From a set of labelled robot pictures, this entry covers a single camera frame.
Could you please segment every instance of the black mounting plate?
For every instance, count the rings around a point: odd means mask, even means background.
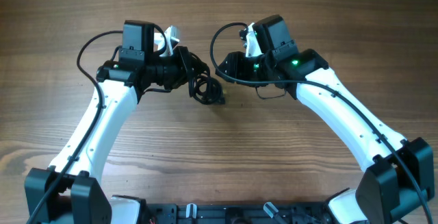
[[[321,224],[325,202],[302,202],[291,205],[275,205],[280,216],[290,224]],[[197,206],[196,218],[186,218],[187,206],[175,204],[148,204],[148,209],[156,218],[156,224],[226,224],[225,215],[230,208],[239,208],[243,217],[252,224],[277,224],[263,210],[263,205],[204,205]]]

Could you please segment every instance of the black bracket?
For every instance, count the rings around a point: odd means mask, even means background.
[[[324,202],[276,205],[289,224],[321,224]],[[148,205],[159,224],[276,224],[263,210],[263,205],[208,205],[197,206],[196,218],[186,217],[187,206],[175,204]]]
[[[271,54],[276,62],[298,54],[298,47],[280,15],[269,16],[256,22],[253,29],[261,52]]]
[[[264,55],[257,57],[246,57],[244,52],[232,52],[229,53],[225,60],[219,65],[219,69],[230,77],[246,81],[259,81],[263,78],[263,74],[261,71],[263,68],[263,64],[261,63],[262,56],[264,57]],[[227,82],[234,83],[233,80],[230,80],[223,76],[221,77]],[[267,86],[267,84],[245,85],[250,87]]]
[[[29,213],[34,212],[38,202],[57,175],[54,168],[31,169],[27,174],[25,192]],[[71,189],[70,197],[60,196],[59,193],[65,192],[67,188]],[[89,177],[88,172],[82,171],[78,176],[65,175],[58,189],[44,203],[36,221],[49,223],[61,216],[72,219],[74,223],[111,223],[111,205],[98,181]]]
[[[422,138],[403,142],[397,154],[412,172],[427,200],[435,196],[433,152]],[[371,223],[394,223],[420,206],[412,183],[391,154],[379,157],[362,177],[356,200]]]

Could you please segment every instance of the wooden table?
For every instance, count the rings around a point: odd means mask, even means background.
[[[122,29],[125,19],[177,25],[181,45],[212,67],[219,27],[272,14],[375,115],[438,154],[438,0],[0,0],[0,223],[25,222],[26,174],[47,167],[88,105],[92,85],[75,59],[89,38]],[[242,49],[237,30],[220,36],[217,59]],[[120,42],[96,41],[83,65],[95,72]],[[226,105],[201,105],[187,86],[142,98],[108,157],[105,193],[149,203],[263,203],[320,201],[357,187],[355,159],[311,110],[220,81]],[[430,208],[438,221],[436,200]],[[425,222],[421,208],[405,219]]]

